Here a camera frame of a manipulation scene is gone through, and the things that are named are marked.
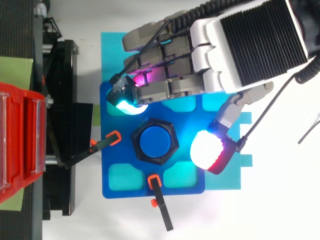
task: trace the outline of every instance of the black hexagonal nut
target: black hexagonal nut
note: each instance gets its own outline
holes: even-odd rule
[[[150,128],[158,126],[164,128],[171,137],[171,145],[169,150],[166,154],[159,156],[159,157],[150,157],[144,153],[144,151],[140,147],[140,138],[142,133]],[[175,127],[171,122],[163,121],[156,118],[148,118],[145,120],[132,134],[131,134],[131,141],[135,150],[135,154],[137,159],[148,162],[151,164],[163,165],[165,162],[171,158],[171,156],[179,149],[179,142],[177,138],[177,134],[175,131]]]

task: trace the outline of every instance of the black cable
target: black cable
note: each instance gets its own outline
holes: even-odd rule
[[[159,30],[153,35],[153,37],[150,39],[150,41],[148,41],[148,43],[141,49],[141,51],[139,53],[137,53],[134,58],[129,62],[129,64],[127,66],[125,66],[125,68],[117,74],[117,77],[120,78],[122,77],[123,74],[126,73],[126,71],[129,70],[129,68],[131,68],[131,66],[140,58],[140,56],[146,51],[148,50],[148,48],[150,48],[150,46],[154,43],[154,41],[157,39],[157,37],[159,37],[159,35],[163,32],[163,30],[165,30],[165,28],[169,25],[169,23],[172,20],[169,19],[167,20],[160,28]]]
[[[303,142],[303,140],[305,140],[305,138],[309,135],[309,133],[311,133],[311,131],[318,125],[320,124],[320,120],[317,121],[315,124],[313,124],[312,127],[310,127],[310,129],[303,135],[303,137],[298,141],[298,144],[301,144]]]
[[[172,20],[171,28],[173,33],[177,33],[181,30],[188,29],[198,19],[205,19],[212,17],[227,8],[242,4],[244,2],[250,2],[248,0],[211,0],[205,4],[201,4],[188,12],[177,16]]]
[[[267,112],[270,110],[270,108],[273,106],[273,104],[276,102],[280,94],[285,90],[285,88],[289,85],[289,83],[294,79],[296,74],[292,75],[286,82],[285,84],[280,88],[280,90],[277,92],[277,94],[274,96],[274,98],[271,100],[271,102],[268,104],[268,106],[265,108],[263,113],[260,115],[258,120],[254,123],[254,125],[250,128],[250,130],[243,136],[244,138],[248,138],[249,135],[256,129],[258,124],[261,122],[261,120],[265,117]]]
[[[260,115],[258,120],[254,123],[254,125],[250,128],[250,130],[242,137],[239,139],[237,142],[238,145],[238,151],[240,152],[241,149],[244,147],[246,144],[246,141],[249,137],[249,135],[256,129],[256,127],[259,125],[261,120],[265,117],[267,112],[270,110],[272,105],[275,103],[275,101],[278,99],[280,94],[285,90],[285,88],[288,86],[288,84],[292,81],[292,79],[295,78],[295,81],[299,84],[305,84],[309,80],[313,79],[318,73],[320,72],[320,54],[318,54],[305,68],[300,70],[299,72],[295,73],[292,75],[286,82],[285,84],[281,87],[281,89],[277,92],[277,94],[274,96],[274,98],[271,100],[271,102],[268,104],[268,106],[265,108],[263,113]]]

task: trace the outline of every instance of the screw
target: screw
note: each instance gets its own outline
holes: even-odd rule
[[[50,94],[45,99],[46,107],[49,109],[51,105],[54,104],[54,100],[51,98]]]
[[[34,10],[33,10],[34,16],[38,19],[44,19],[47,17],[47,8],[44,3],[38,3]]]
[[[156,199],[152,199],[152,200],[151,200],[151,205],[152,205],[152,207],[154,207],[154,208],[158,207],[158,202],[157,202],[157,200],[156,200]]]
[[[74,46],[73,47],[73,54],[79,55],[79,53],[80,53],[80,48],[78,46]]]

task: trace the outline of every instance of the blue button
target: blue button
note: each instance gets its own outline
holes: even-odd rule
[[[141,135],[140,147],[145,155],[158,158],[165,155],[171,146],[170,134],[163,127],[148,127]]]

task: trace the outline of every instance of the clamp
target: clamp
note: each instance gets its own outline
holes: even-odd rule
[[[82,160],[86,159],[87,157],[91,156],[92,154],[95,154],[98,151],[101,151],[107,146],[113,146],[121,141],[121,135],[118,131],[110,132],[105,136],[105,139],[101,141],[94,141],[93,139],[91,142],[91,147],[83,151],[82,153],[74,156],[68,161],[65,161],[63,163],[63,166],[65,169],[71,168],[73,165],[76,165],[77,163],[81,162]]]
[[[151,200],[151,205],[156,208],[159,207],[160,208],[160,212],[164,221],[164,225],[166,230],[169,232],[171,230],[174,229],[170,216],[169,216],[169,212],[165,203],[165,199],[164,199],[164,195],[162,194],[161,191],[161,181],[160,181],[160,177],[157,174],[153,174],[151,176],[148,177],[148,183],[149,183],[149,187],[151,190],[154,191],[154,196],[155,199]]]

